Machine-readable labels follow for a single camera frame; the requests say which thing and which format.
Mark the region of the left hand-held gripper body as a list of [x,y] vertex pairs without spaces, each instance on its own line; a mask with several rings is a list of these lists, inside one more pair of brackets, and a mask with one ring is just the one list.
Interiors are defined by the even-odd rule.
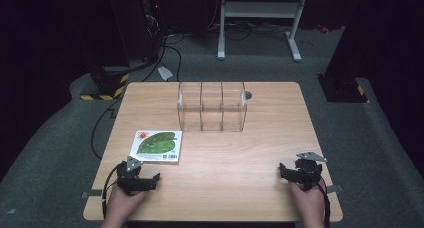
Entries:
[[148,184],[138,177],[141,166],[142,162],[132,156],[118,166],[117,185],[129,196],[148,190]]

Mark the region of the person's right hand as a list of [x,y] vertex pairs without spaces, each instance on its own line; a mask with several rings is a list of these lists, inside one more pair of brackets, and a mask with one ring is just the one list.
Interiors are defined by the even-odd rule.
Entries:
[[304,191],[294,182],[289,182],[289,189],[294,198],[297,210],[304,222],[307,220],[321,221],[324,216],[324,196],[317,185]]

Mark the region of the green leaf picture book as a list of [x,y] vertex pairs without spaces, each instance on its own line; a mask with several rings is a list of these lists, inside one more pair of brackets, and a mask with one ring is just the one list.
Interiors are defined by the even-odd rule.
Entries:
[[129,155],[143,162],[178,163],[181,143],[181,131],[138,130]]

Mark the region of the person's left hand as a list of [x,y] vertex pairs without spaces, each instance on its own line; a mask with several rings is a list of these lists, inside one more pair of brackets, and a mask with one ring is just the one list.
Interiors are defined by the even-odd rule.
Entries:
[[114,185],[107,202],[106,220],[125,221],[142,203],[147,192],[127,195],[120,187]]

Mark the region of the white paper scrap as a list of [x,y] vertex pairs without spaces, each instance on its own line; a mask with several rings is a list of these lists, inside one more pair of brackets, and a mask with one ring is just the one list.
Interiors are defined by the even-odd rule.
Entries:
[[173,73],[169,69],[167,69],[166,67],[164,67],[164,66],[159,67],[158,68],[158,72],[159,72],[161,78],[164,81],[168,81],[170,78],[173,77]]

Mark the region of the black computer tower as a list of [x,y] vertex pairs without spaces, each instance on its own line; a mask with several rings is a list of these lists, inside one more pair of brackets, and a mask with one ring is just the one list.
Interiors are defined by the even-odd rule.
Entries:
[[158,55],[163,32],[160,0],[111,0],[130,67],[147,65]]

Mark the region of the black striped stand base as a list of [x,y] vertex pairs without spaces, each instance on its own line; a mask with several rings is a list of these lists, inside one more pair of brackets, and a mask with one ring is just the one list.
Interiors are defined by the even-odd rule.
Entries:
[[319,75],[318,81],[328,102],[367,103],[362,86],[355,79],[338,79]]
[[103,68],[90,72],[90,80],[80,92],[82,100],[115,100],[123,93],[128,73],[109,74]]

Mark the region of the white metal stand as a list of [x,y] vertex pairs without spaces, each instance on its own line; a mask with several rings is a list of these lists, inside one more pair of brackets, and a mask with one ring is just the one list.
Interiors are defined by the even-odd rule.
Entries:
[[295,35],[306,0],[297,2],[246,2],[220,0],[220,22],[217,46],[217,59],[225,59],[225,19],[226,18],[277,18],[291,19],[291,30],[285,33],[293,60],[297,63],[302,57],[295,41]]

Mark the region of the clear acrylic book rack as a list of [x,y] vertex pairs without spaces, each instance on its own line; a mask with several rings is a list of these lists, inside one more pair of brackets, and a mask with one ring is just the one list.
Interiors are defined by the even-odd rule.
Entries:
[[247,98],[243,82],[181,82],[180,128],[185,132],[242,132]]

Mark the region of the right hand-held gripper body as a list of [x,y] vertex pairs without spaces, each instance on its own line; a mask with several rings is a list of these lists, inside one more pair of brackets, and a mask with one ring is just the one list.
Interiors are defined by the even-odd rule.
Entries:
[[321,180],[322,164],[326,163],[327,159],[315,152],[299,153],[297,157],[295,181],[302,184],[305,190],[310,190]]

